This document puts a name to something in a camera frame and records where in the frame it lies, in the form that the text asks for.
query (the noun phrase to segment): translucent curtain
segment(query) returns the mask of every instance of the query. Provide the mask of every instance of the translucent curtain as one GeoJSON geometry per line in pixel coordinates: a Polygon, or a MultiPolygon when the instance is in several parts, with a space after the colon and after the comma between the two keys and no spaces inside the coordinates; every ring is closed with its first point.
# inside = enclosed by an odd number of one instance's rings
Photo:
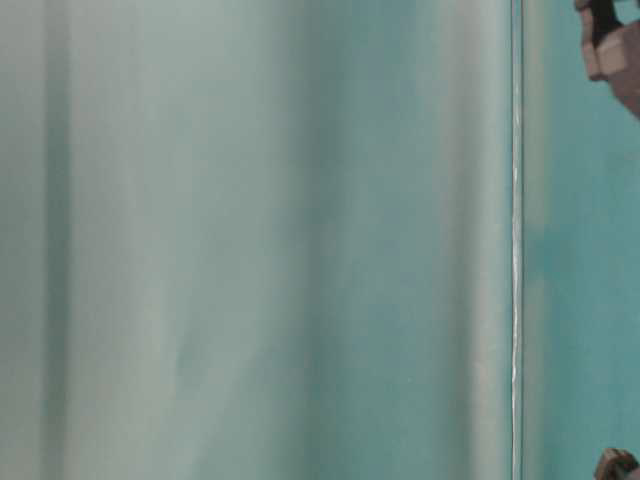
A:
{"type": "Polygon", "coordinates": [[[524,13],[524,478],[590,478],[605,447],[640,448],[640,137],[586,78],[571,2],[524,13]]]}
{"type": "Polygon", "coordinates": [[[509,2],[1,5],[2,478],[510,478],[509,2]]]}

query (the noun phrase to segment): curtain fold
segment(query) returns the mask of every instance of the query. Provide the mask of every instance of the curtain fold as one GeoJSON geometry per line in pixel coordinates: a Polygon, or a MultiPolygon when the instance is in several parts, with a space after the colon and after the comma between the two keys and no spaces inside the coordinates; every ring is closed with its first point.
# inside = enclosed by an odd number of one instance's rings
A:
{"type": "Polygon", "coordinates": [[[0,476],[510,478],[509,2],[2,6],[0,476]]]}

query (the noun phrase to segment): shower curtain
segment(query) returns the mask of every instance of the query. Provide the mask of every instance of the shower curtain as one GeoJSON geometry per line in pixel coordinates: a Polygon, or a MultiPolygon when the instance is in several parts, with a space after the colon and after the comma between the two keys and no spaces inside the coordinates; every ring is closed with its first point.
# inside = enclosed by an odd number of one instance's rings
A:
{"type": "Polygon", "coordinates": [[[557,3],[2,0],[0,478],[586,479],[636,445],[640,140],[557,3]]]}

